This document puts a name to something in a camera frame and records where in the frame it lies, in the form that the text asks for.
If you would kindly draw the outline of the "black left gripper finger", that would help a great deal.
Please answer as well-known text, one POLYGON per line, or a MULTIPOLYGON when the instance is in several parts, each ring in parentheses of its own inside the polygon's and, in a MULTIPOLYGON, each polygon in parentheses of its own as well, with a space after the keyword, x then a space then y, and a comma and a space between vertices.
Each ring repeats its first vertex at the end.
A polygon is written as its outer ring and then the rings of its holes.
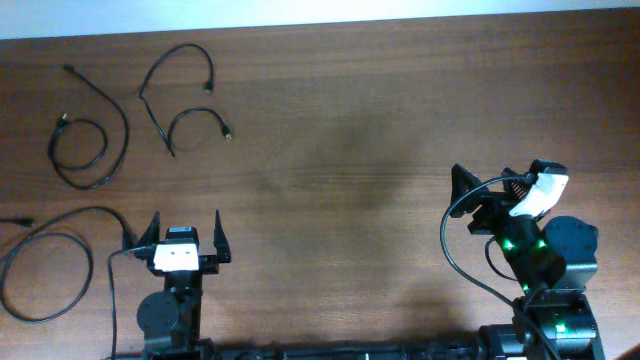
POLYGON ((155 245, 160 241, 160 212, 156 211, 154 216, 144 231, 142 236, 135 243, 136 247, 146 247, 155 245))
POLYGON ((220 212, 215 213, 215 227, 213 236, 213 245, 216 250, 216 256, 219 263, 230 263, 232 261, 231 249, 228 239, 222 228, 220 212))

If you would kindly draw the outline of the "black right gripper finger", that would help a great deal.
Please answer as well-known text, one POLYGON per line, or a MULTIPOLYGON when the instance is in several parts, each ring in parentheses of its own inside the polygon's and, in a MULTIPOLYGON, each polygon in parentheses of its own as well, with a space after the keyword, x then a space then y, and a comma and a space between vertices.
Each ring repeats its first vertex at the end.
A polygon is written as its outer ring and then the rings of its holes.
POLYGON ((518 174, 510 168, 505 168, 501 175, 511 177, 511 180, 503 181, 503 189, 507 200, 523 200, 530 190, 527 182, 527 174, 518 174))
POLYGON ((451 203, 452 218, 461 218, 476 210, 497 213, 501 207, 502 195, 489 190, 489 186, 500 182, 498 177, 481 181, 476 175, 460 164, 451 168, 451 203))

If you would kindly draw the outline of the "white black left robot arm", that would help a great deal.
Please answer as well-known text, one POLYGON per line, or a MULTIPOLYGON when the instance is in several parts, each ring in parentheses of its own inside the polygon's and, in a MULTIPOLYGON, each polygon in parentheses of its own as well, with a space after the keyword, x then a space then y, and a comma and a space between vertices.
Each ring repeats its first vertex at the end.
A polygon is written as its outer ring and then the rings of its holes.
POLYGON ((164 279, 163 289, 144 298, 137 310, 144 359, 216 357, 213 341, 200 336, 203 277, 217 275, 222 264, 232 261, 232 255, 219 212, 214 222, 215 252, 210 255, 199 253, 198 232, 192 226, 170 227, 161 239, 158 213, 135 243, 134 256, 154 276, 164 279))

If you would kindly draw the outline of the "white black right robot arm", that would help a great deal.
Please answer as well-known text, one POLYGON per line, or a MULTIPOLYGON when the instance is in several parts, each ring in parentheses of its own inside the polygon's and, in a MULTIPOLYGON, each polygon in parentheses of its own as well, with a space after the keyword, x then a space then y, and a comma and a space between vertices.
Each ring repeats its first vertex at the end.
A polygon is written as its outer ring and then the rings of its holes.
POLYGON ((599 230, 576 217, 557 216, 541 226, 569 181, 565 166, 536 159, 528 171, 504 169, 495 181, 481 181, 460 164, 451 169, 452 194, 445 219, 472 220, 473 235, 486 235, 512 270, 523 294, 507 299, 483 290, 512 309, 509 324, 479 330, 481 359, 601 359, 600 332, 585 295, 595 275, 599 230))

